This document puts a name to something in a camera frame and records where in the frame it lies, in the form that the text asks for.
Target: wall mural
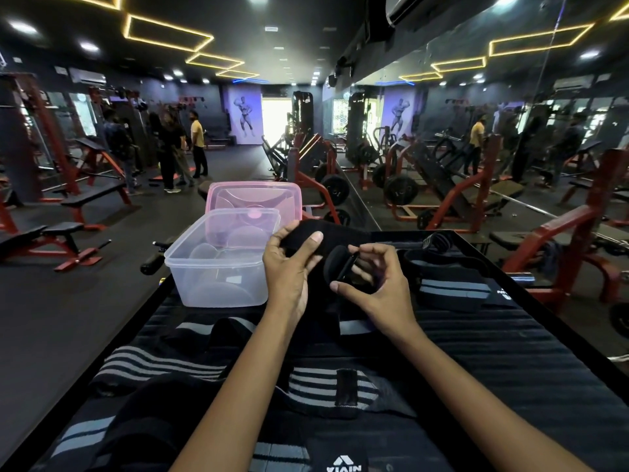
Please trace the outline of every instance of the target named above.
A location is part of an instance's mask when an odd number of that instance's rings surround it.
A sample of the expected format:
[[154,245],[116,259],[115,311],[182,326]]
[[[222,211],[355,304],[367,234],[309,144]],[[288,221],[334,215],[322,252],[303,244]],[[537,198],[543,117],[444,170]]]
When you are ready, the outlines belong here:
[[238,84],[227,88],[225,109],[230,113],[232,135],[238,144],[262,144],[262,91],[260,86]]
[[382,126],[400,137],[410,135],[415,109],[415,89],[412,86],[389,86],[384,89]]

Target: man in yellow shirt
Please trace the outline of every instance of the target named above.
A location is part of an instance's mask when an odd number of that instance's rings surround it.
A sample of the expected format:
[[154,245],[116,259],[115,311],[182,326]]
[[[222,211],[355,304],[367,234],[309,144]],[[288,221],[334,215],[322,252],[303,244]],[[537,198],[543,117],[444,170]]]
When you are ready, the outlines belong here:
[[205,157],[205,139],[203,127],[199,122],[199,114],[195,110],[190,111],[190,120],[193,122],[191,129],[192,150],[196,171],[193,175],[198,179],[201,175],[208,175],[208,159]]
[[468,154],[466,155],[466,163],[463,167],[463,173],[470,175],[469,168],[472,164],[472,172],[474,175],[478,174],[478,165],[481,163],[481,153],[483,152],[483,142],[485,135],[485,123],[487,118],[482,115],[476,124],[472,126],[470,132],[470,145],[468,146]]

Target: yellow led light strip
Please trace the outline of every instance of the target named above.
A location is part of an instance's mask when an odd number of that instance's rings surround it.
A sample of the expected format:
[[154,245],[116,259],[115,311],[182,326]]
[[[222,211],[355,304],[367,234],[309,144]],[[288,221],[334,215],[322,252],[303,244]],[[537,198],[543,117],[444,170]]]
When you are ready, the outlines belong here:
[[[500,38],[500,39],[492,39],[489,42],[489,56],[507,56],[509,54],[521,54],[521,53],[535,53],[536,51],[547,51],[548,49],[555,48],[566,48],[571,47],[574,43],[576,43],[579,39],[581,39],[586,32],[590,31],[595,23],[588,24],[580,24],[578,26],[569,26],[568,28],[560,28],[557,30],[550,31],[540,31],[537,33],[531,34],[523,34],[520,36],[510,36],[509,38]],[[564,31],[574,31],[581,30],[581,32],[574,37],[569,43],[561,43],[559,45],[545,46],[545,47],[537,47],[537,48],[523,48],[523,49],[514,49],[512,51],[504,51],[502,53],[496,53],[496,44],[497,43],[506,43],[507,41],[515,41],[517,39],[528,39],[528,38],[537,38],[538,36],[548,36],[554,33],[564,32]]]
[[[246,74],[248,76],[230,76],[225,73],[240,73],[240,74]],[[225,71],[220,71],[216,73],[216,75],[220,76],[221,78],[232,78],[232,79],[251,79],[251,78],[257,78],[259,76],[259,74],[256,74],[256,73],[248,73],[247,71],[236,71],[232,69],[226,69]]]
[[437,71],[430,71],[429,73],[417,73],[417,74],[405,74],[399,77],[400,79],[408,82],[421,82],[421,81],[430,81],[433,79],[443,79],[444,76]]
[[[138,21],[144,21],[146,23],[156,24],[158,26],[163,26],[164,28],[170,28],[171,30],[183,31],[186,33],[194,34],[196,36],[203,37],[203,41],[201,41],[198,45],[194,47],[184,47],[180,45],[172,45],[170,43],[164,43],[162,41],[158,41],[156,39],[149,38],[140,38],[138,36],[131,35],[131,25],[133,20],[136,19]],[[209,33],[203,33],[201,31],[196,31],[190,28],[186,28],[184,26],[178,26],[176,24],[164,23],[163,21],[159,21],[152,18],[145,18],[144,16],[127,14],[126,19],[124,20],[124,26],[122,31],[123,36],[126,39],[130,39],[132,41],[140,41],[141,43],[148,43],[149,45],[155,45],[158,47],[170,48],[170,49],[178,49],[179,51],[188,51],[189,53],[196,53],[202,48],[206,47],[209,43],[214,40],[214,36]]]
[[92,5],[98,5],[109,10],[122,10],[122,0],[111,0],[111,3],[104,2],[102,0],[76,0],[84,3],[91,3]]
[[609,21],[621,21],[621,20],[629,18],[629,13],[625,13],[627,9],[629,9],[629,3],[627,3],[625,6],[620,8],[620,10],[614,13],[614,15],[611,18],[609,18]]
[[[205,56],[206,58],[212,58],[215,60],[227,61],[227,62],[232,63],[232,65],[231,66],[217,66],[217,65],[212,65],[209,63],[201,63],[198,60],[200,56]],[[233,58],[227,58],[226,56],[219,56],[218,54],[208,54],[208,53],[195,53],[192,56],[190,56],[188,59],[186,59],[185,62],[186,64],[189,64],[189,65],[203,66],[205,68],[213,68],[213,69],[218,69],[218,70],[232,70],[234,68],[237,68],[245,64],[245,62],[241,60],[235,60]]]
[[[447,65],[458,65],[460,63],[472,63],[475,61],[478,61],[480,63],[479,64],[477,63],[474,66],[465,66],[464,68],[448,68],[447,67]],[[440,61],[438,63],[432,63],[430,65],[431,68],[433,68],[435,71],[439,73],[451,73],[452,71],[465,71],[468,69],[479,69],[479,68],[484,68],[485,66],[487,66],[486,56],[479,56],[478,58],[466,58],[463,60]]]

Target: pink plastic container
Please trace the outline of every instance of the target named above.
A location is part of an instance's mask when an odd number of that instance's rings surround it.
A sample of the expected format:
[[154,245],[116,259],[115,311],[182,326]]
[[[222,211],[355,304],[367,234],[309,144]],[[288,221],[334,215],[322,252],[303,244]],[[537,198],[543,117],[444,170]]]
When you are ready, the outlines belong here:
[[205,212],[228,208],[271,208],[280,213],[279,228],[301,220],[301,189],[289,182],[216,182],[208,191]]

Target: recessed light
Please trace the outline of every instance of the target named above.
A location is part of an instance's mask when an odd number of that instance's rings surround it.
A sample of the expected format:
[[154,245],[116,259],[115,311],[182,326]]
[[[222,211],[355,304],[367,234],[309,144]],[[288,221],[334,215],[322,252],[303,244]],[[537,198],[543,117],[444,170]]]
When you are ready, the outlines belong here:
[[10,21],[9,24],[11,25],[12,29],[14,29],[15,31],[20,31],[20,33],[30,35],[39,34],[35,26],[31,26],[28,23],[24,23],[23,21]]
[[81,47],[89,53],[98,53],[101,49],[89,41],[81,41]]
[[581,58],[582,60],[591,60],[599,54],[601,54],[601,52],[598,49],[591,49],[590,51],[586,51],[585,53],[580,55],[579,58]]
[[518,0],[498,0],[494,3],[495,6],[509,6],[513,5]]

